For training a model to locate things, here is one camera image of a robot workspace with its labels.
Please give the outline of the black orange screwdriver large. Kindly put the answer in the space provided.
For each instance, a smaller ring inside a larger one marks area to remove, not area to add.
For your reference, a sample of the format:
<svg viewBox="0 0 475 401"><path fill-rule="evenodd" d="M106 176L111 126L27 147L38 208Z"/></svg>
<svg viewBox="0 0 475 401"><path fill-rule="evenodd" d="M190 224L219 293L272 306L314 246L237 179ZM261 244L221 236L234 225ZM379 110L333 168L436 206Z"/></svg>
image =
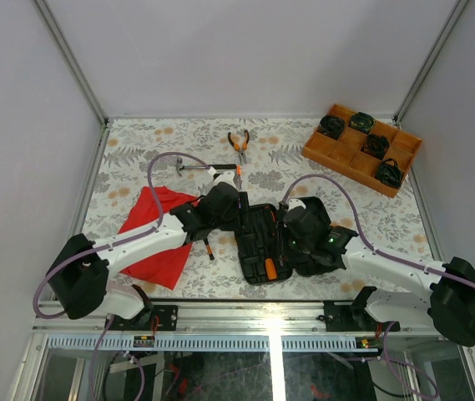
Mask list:
<svg viewBox="0 0 475 401"><path fill-rule="evenodd" d="M284 266L283 238L273 210L269 210L267 213L267 223L272 236L272 247L275 259L278 261L279 266Z"/></svg>

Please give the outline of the black plastic tool case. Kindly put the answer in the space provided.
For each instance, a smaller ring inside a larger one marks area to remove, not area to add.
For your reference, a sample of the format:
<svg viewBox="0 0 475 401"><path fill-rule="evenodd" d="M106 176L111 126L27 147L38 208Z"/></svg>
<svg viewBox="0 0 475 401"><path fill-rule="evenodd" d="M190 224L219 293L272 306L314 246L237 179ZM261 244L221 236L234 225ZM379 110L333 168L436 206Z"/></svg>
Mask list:
<svg viewBox="0 0 475 401"><path fill-rule="evenodd" d="M267 223L269 210L275 212L283 238L284 266L279 266L278 261L276 261L278 278L274 281L268 279L265 271L265 239L271 236ZM254 206L250 204L250 229L241 230L239 222L238 229L234 231L240 269L247 283L256 286L274 284L288 280L293 273L297 273L302 277L313 277L343 268L316 267L306 256L294 252L290 248L289 232L283 223L284 214L284 211L276 209L272 204Z"/></svg>

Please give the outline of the small black orange screwdriver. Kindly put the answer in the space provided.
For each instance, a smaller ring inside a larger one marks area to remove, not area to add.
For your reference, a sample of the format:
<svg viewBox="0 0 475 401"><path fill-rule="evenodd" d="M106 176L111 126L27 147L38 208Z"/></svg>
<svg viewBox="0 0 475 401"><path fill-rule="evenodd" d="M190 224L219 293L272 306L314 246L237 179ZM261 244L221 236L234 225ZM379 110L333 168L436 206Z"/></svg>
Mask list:
<svg viewBox="0 0 475 401"><path fill-rule="evenodd" d="M205 244L205 247L206 247L206 251L208 253L208 256L209 256L209 259L210 261L214 261L215 260L215 255L213 253L213 250L212 250L212 247L210 245L210 242L207 238L205 238L204 240L204 244Z"/></svg>

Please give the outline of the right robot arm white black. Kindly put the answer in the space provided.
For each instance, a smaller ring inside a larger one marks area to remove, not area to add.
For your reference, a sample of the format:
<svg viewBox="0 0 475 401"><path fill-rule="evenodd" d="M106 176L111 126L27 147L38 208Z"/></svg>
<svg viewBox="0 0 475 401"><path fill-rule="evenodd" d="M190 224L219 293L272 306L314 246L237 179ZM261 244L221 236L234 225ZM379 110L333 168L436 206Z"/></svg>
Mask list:
<svg viewBox="0 0 475 401"><path fill-rule="evenodd" d="M400 287L400 292L365 289L350 316L360 329L378 322L434 327L446 339L475 345L475 269L462 258L449 262L406 259L373 246L361 233L332 226L315 198L291 199L281 207L288 247L325 272L366 273Z"/></svg>

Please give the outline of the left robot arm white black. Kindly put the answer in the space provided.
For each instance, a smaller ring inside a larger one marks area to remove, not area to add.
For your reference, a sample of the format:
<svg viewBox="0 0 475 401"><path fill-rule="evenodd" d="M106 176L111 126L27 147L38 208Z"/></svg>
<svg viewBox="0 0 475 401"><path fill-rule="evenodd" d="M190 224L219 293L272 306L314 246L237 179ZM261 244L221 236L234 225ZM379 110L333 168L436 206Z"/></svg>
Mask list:
<svg viewBox="0 0 475 401"><path fill-rule="evenodd" d="M237 222L239 200L234 185L219 182L197 202L177 206L131 231L102 241L90 241L84 234L71 237L47 273L63 314L71 320L93 312L112 314L134 329L146 328L153 318L149 297L140 287L115 283L114 277L148 257L231 227Z"/></svg>

